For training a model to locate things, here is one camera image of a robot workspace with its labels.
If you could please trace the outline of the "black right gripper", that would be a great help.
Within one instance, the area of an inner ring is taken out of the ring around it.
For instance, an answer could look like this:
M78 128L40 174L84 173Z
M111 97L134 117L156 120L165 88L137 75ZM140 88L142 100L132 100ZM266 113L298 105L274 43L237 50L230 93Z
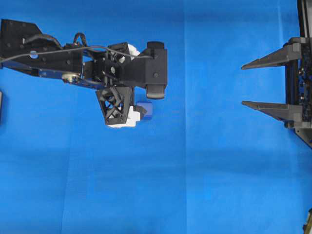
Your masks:
M312 38L291 38L283 48L241 67L242 70L285 65L286 103L242 101L251 109L284 122L312 121Z

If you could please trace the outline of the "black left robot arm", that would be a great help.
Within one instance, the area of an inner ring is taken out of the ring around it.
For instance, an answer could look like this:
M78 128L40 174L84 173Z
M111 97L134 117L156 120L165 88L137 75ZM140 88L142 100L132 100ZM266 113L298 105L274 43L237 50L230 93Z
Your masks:
M73 42L61 45L34 23L0 21L1 67L93 89L105 124L112 128L134 127L148 114L145 106L135 104L134 88L121 81L123 66L138 56L126 42L98 49L77 33Z

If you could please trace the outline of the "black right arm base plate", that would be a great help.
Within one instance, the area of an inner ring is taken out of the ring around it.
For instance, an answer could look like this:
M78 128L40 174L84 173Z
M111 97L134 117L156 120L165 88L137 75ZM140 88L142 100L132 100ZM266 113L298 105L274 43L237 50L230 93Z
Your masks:
M312 148L312 129L311 128L295 128L295 133L300 137L310 148Z

